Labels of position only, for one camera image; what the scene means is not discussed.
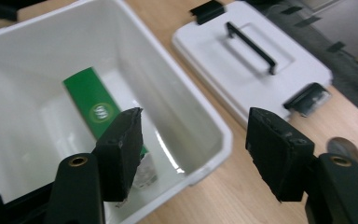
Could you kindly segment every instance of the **black clamp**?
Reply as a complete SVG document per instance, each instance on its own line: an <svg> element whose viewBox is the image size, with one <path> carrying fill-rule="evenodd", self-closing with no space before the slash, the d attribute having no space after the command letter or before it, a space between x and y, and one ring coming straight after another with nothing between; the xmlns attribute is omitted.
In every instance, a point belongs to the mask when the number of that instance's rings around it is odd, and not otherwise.
<svg viewBox="0 0 358 224"><path fill-rule="evenodd" d="M319 106L323 105L331 97L328 92L319 83L310 83L305 88L296 93L292 98L287 100L283 107L290 110L298 111L302 117L307 117Z"/></svg>
<svg viewBox="0 0 358 224"><path fill-rule="evenodd" d="M199 7L191 9L190 12L193 16L196 16L197 24L202 25L203 23L222 15L226 11L223 4L215 0L211 0Z"/></svg>

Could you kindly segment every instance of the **bin lid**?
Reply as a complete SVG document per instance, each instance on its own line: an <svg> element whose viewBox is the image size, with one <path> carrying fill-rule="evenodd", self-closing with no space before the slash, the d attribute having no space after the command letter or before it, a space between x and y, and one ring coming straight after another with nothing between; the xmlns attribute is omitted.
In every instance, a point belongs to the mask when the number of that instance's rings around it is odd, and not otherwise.
<svg viewBox="0 0 358 224"><path fill-rule="evenodd" d="M327 87L330 70L244 2L179 28L172 42L200 79L246 127L250 107L288 120L283 104L310 83Z"/></svg>

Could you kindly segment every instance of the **black handle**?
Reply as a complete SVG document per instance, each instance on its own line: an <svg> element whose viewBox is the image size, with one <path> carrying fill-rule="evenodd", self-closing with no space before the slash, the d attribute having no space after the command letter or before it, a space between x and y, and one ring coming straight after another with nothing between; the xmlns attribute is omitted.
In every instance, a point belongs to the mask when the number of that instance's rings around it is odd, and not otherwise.
<svg viewBox="0 0 358 224"><path fill-rule="evenodd" d="M233 34L236 34L243 40L249 47L251 47L258 55L260 55L268 64L269 64L269 73L275 75L275 61L267 55L260 47L258 47L251 39L244 35L237 27L235 27L231 22L226 23L228 29L228 36L234 38Z"/></svg>

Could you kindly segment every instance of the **white plastic bin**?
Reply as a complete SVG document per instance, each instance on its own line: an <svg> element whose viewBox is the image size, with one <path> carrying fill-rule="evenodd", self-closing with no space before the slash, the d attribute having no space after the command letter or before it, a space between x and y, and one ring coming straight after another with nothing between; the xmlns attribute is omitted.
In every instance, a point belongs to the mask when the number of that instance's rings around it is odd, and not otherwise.
<svg viewBox="0 0 358 224"><path fill-rule="evenodd" d="M133 223L229 155L232 135L210 103L122 1L75 2L0 30L0 193L5 203L54 180L95 140L62 81L93 66L123 109L140 106L158 180L132 189L107 223Z"/></svg>

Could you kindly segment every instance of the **green label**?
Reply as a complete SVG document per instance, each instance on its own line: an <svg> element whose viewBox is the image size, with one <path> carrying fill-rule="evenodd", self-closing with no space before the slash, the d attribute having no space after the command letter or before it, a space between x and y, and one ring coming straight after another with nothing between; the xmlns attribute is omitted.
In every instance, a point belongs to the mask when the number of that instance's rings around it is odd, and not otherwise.
<svg viewBox="0 0 358 224"><path fill-rule="evenodd" d="M120 108L92 67L68 77L63 85L92 134L99 139L120 113ZM147 149L143 147L141 155L146 152Z"/></svg>

